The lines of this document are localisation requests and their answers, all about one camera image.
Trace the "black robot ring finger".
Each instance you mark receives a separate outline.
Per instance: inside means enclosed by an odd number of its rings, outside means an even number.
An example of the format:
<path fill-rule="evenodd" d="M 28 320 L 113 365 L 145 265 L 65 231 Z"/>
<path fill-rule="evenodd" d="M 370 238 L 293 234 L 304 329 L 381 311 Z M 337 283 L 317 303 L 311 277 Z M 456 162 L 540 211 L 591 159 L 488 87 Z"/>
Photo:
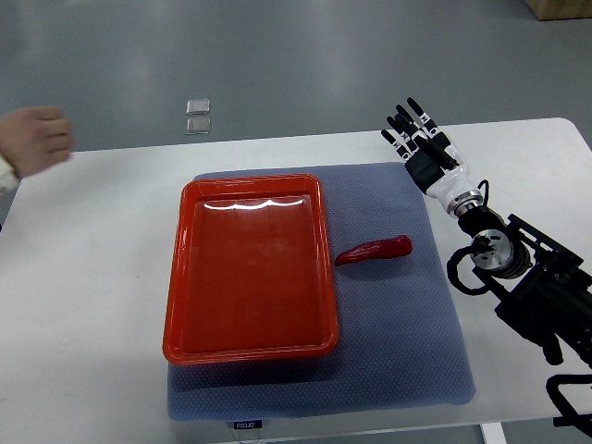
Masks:
<path fill-rule="evenodd" d="M 403 139 L 403 141 L 405 142 L 405 145 L 407 146 L 407 148 L 410 151 L 416 151 L 417 150 L 417 145 L 414 143 L 414 141 L 412 140 L 412 138 L 407 134 L 407 132 L 403 128 L 403 125 L 397 120 L 397 117 L 399 117 L 399 115 L 397 115 L 395 117 L 388 116 L 387 117 L 387 122 L 399 134 L 399 136 Z"/>

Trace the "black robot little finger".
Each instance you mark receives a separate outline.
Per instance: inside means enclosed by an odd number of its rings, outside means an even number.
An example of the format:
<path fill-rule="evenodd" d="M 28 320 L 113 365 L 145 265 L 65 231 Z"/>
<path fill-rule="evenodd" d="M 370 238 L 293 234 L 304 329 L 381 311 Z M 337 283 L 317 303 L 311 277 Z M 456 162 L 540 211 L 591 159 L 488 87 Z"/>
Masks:
<path fill-rule="evenodd" d="M 395 152 L 403 161 L 408 161 L 411 158 L 411 153 L 404 144 L 401 144 L 392 134 L 386 129 L 380 131 L 382 137 L 392 146 Z"/>

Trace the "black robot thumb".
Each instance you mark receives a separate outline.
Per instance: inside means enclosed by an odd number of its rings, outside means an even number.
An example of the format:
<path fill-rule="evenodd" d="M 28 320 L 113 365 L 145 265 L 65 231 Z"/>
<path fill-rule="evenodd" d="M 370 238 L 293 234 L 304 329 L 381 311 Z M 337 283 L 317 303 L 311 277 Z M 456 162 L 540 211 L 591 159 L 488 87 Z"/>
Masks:
<path fill-rule="evenodd" d="M 443 149 L 436 146 L 430 139 L 416 138 L 417 147 L 424 152 L 439 167 L 457 167 L 459 163 Z"/>

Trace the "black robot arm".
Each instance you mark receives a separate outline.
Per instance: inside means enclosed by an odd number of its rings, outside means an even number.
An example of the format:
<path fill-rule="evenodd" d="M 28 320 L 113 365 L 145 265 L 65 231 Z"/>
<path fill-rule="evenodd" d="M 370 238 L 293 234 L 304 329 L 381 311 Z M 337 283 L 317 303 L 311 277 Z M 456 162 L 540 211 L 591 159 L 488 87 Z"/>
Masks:
<path fill-rule="evenodd" d="M 474 185 L 450 137 L 413 98 L 397 105 L 383 138 L 397 151 L 415 186 L 439 202 L 471 239 L 446 265 L 450 284 L 467 296 L 493 293 L 495 313 L 546 361 L 563 361 L 566 343 L 591 362 L 591 276 L 582 258 L 520 217 L 488 205 L 488 182 Z"/>

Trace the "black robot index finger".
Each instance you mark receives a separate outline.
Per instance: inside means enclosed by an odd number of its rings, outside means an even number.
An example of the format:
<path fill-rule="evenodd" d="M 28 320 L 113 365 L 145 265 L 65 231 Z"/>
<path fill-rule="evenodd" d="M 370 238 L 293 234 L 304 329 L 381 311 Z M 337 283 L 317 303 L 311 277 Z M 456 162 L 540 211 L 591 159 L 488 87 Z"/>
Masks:
<path fill-rule="evenodd" d="M 421 129 L 430 137 L 434 138 L 439 133 L 439 127 L 433 118 L 420 106 L 412 97 L 407 98 L 408 106 L 413 110 L 419 119 Z"/>

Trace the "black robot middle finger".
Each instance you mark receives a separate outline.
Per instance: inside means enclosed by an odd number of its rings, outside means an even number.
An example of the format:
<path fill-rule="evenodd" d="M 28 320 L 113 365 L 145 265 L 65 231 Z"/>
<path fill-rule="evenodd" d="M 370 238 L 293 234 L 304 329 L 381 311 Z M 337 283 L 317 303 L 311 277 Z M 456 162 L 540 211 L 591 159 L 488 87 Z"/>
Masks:
<path fill-rule="evenodd" d="M 403 125 L 403 128 L 407 134 L 413 139 L 414 137 L 427 138 L 427 134 L 421 129 L 421 127 L 415 122 L 408 111 L 402 105 L 396 105 L 397 120 Z"/>

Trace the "person's hand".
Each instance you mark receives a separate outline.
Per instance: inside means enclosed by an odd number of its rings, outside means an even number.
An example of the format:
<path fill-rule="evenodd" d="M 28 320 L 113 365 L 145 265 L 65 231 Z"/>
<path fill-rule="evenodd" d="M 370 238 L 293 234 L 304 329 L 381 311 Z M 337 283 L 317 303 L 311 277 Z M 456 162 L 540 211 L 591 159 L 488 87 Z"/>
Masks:
<path fill-rule="evenodd" d="M 58 106 L 20 108 L 1 117 L 1 157 L 18 179 L 69 160 L 72 124 Z"/>

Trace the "white sleeve forearm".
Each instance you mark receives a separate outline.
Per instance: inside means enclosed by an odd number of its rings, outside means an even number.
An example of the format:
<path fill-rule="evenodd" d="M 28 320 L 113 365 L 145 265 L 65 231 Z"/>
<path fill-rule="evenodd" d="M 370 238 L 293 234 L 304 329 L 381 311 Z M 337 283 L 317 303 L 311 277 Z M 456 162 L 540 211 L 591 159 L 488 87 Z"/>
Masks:
<path fill-rule="evenodd" d="M 20 184 L 14 167 L 0 155 L 0 195 L 6 195 L 15 190 Z"/>

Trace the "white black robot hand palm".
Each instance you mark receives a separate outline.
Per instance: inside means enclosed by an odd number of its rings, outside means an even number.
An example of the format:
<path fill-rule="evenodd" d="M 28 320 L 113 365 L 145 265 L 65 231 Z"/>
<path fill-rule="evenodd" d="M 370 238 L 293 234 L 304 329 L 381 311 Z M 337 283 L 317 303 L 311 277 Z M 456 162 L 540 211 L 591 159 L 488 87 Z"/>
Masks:
<path fill-rule="evenodd" d="M 452 156 L 457 167 L 440 167 L 418 147 L 408 151 L 411 158 L 404 167 L 417 188 L 426 196 L 436 199 L 449 216 L 463 216 L 470 210 L 470 180 L 468 166 L 451 138 L 440 131 L 430 138 L 436 146 Z"/>

